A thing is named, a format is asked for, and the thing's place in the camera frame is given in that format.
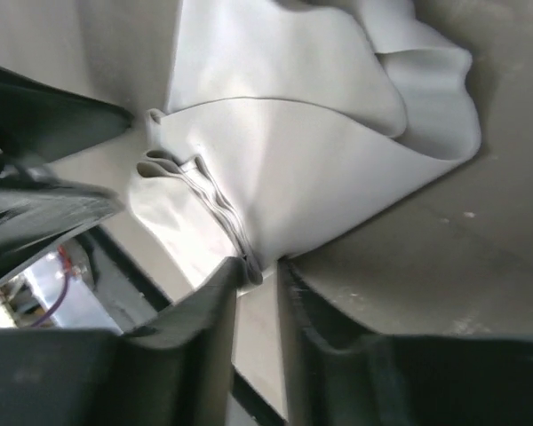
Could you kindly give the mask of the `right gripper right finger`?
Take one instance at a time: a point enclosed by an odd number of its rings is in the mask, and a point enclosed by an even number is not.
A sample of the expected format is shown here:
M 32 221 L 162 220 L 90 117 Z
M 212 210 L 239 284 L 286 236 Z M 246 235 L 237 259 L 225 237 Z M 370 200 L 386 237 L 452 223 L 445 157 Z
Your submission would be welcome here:
M 276 266 L 290 425 L 379 425 L 365 337 L 376 333 L 314 290 L 287 259 Z

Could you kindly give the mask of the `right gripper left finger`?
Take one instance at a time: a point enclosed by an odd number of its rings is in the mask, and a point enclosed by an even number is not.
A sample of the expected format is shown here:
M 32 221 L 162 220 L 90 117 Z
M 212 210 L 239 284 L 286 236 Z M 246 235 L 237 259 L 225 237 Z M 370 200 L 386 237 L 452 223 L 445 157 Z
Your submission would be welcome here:
M 125 335 L 124 424 L 224 424 L 237 289 L 246 281 L 242 259 L 228 257 L 194 293 Z

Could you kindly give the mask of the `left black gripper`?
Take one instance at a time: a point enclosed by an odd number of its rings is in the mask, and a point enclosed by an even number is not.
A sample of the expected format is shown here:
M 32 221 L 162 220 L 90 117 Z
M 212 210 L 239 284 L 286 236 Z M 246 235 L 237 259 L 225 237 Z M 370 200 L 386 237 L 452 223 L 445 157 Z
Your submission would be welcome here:
M 0 286 L 122 210 L 114 191 L 63 180 L 47 166 L 131 124 L 119 106 L 0 67 Z

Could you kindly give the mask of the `grey underwear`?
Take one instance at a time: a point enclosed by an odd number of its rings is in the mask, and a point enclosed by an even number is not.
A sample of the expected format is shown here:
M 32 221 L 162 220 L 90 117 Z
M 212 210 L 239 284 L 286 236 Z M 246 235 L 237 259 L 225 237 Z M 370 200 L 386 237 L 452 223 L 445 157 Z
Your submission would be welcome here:
M 184 1 L 131 213 L 188 284 L 259 285 L 470 160 L 472 54 L 410 1 Z

